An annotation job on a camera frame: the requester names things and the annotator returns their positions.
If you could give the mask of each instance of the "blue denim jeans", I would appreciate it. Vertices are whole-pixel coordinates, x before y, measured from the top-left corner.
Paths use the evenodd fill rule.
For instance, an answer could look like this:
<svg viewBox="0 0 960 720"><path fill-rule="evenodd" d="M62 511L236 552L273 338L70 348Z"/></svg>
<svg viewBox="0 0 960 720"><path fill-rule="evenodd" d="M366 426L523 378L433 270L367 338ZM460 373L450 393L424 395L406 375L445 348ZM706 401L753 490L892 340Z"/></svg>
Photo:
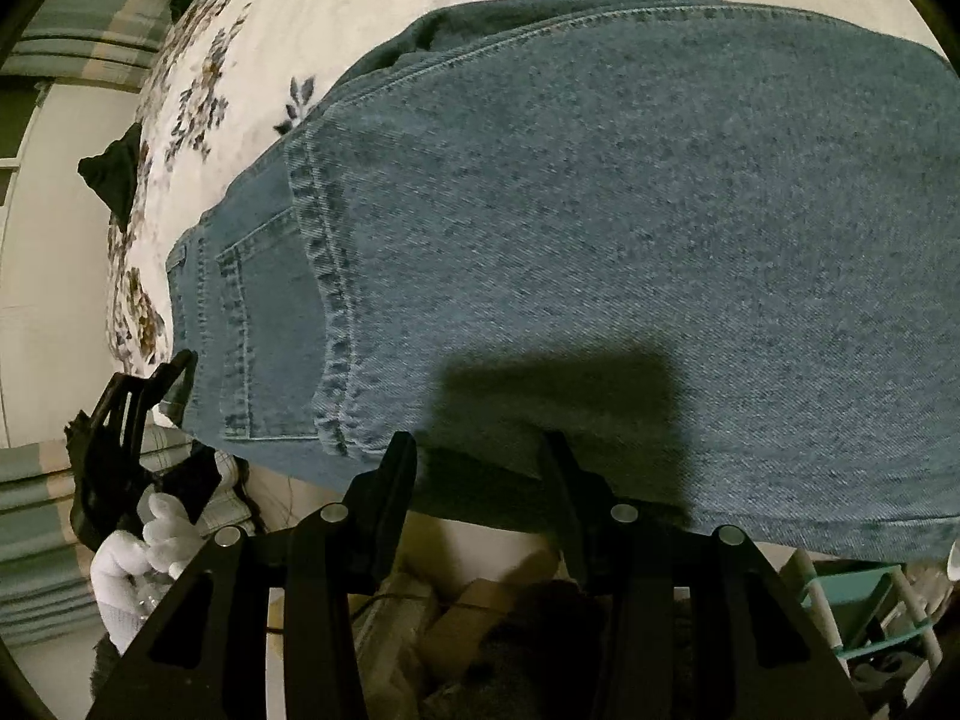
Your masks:
<svg viewBox="0 0 960 720"><path fill-rule="evenodd" d="M333 488L545 528L561 429L696 530L859 557L960 533L960 83L716 0L517 0L371 52L178 242L184 428Z"/></svg>

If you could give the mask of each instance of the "bed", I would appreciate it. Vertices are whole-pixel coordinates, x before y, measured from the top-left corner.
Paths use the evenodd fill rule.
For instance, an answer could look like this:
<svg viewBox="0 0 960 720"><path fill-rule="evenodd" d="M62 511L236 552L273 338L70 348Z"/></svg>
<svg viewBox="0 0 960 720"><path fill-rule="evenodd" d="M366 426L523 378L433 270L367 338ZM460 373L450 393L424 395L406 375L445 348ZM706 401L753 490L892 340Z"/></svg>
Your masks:
<svg viewBox="0 0 960 720"><path fill-rule="evenodd" d="M424 13L475 0L195 0L144 83L126 232L109 228L107 341L127 372L173 352L165 260L229 183L353 62ZM909 0L733 0L800 7L942 52Z"/></svg>

